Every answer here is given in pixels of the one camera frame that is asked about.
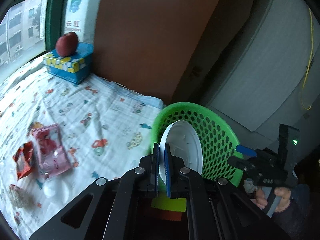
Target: blue box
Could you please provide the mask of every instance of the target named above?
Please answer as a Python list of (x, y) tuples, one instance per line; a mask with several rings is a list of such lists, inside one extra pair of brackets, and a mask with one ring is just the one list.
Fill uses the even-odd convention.
[(90, 74), (92, 53), (92, 44), (79, 42), (76, 52), (71, 56), (60, 57), (54, 49), (44, 55), (43, 63), (50, 74), (80, 84)]

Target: window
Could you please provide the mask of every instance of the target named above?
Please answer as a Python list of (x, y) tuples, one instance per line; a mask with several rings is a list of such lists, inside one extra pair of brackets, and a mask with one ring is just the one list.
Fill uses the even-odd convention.
[(0, 25), (0, 36), (1, 36), (2, 34), (5, 34), (5, 24), (1, 24), (1, 25)]
[(34, 13), (35, 9), (32, 8), (29, 10), (29, 19), (33, 17), (33, 13)]
[(45, 51), (46, 8), (47, 0), (32, 0), (32, 3), (30, 0), (25, 0), (11, 7), (2, 20), (0, 24), (0, 34), (2, 33), (0, 35), (0, 52), (3, 64), (0, 66), (0, 82)]
[(17, 45), (20, 41), (21, 41), (21, 32), (18, 32), (9, 39), (10, 48), (12, 48), (14, 45)]
[(65, 0), (62, 33), (75, 32), (79, 41), (93, 44), (100, 0)]
[(33, 37), (33, 27), (28, 29), (29, 38)]
[(14, 18), (12, 18), (9, 21), (9, 29), (11, 29), (12, 27), (15, 27), (21, 23), (21, 15), (22, 15), (22, 13), (19, 13), (18, 15), (16, 15)]
[(6, 51), (7, 51), (7, 43), (6, 43), (6, 42), (1, 43), (1, 44), (0, 44), (0, 56), (1, 56), (2, 54), (4, 54)]

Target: pink snack package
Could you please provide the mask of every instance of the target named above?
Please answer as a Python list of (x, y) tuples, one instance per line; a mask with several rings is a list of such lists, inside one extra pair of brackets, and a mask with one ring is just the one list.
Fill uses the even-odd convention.
[(70, 162), (61, 143), (60, 127), (53, 124), (33, 129), (40, 174), (46, 178), (71, 169)]

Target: yellow cable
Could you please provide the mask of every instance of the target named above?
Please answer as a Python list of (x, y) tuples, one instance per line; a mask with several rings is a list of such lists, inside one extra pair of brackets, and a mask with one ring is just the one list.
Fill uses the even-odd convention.
[(304, 106), (303, 101), (302, 101), (302, 93), (303, 93), (304, 86), (306, 85), (306, 82), (307, 82), (309, 69), (310, 69), (310, 64), (311, 64), (311, 59), (312, 59), (312, 54), (313, 54), (313, 21), (312, 21), (312, 13), (311, 13), (310, 8), (309, 8), (309, 13), (310, 13), (310, 22), (311, 22), (311, 52), (310, 52), (310, 57), (309, 57), (308, 68), (307, 68), (307, 71), (306, 71), (306, 76), (304, 77), (304, 81), (303, 81), (302, 89), (301, 89), (301, 94), (300, 94), (300, 101), (301, 101), (302, 107), (304, 109), (306, 109), (306, 110), (310, 110), (311, 109), (311, 105), (309, 107), (305, 107)]

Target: human hand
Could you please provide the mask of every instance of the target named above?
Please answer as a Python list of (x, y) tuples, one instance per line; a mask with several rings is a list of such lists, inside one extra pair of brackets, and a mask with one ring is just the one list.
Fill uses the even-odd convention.
[[(275, 195), (281, 197), (279, 205), (276, 207), (275, 212), (282, 212), (290, 205), (291, 190), (286, 187), (275, 188)], [(266, 196), (261, 188), (256, 191), (256, 198), (252, 199), (260, 209), (264, 209), (268, 204)]]

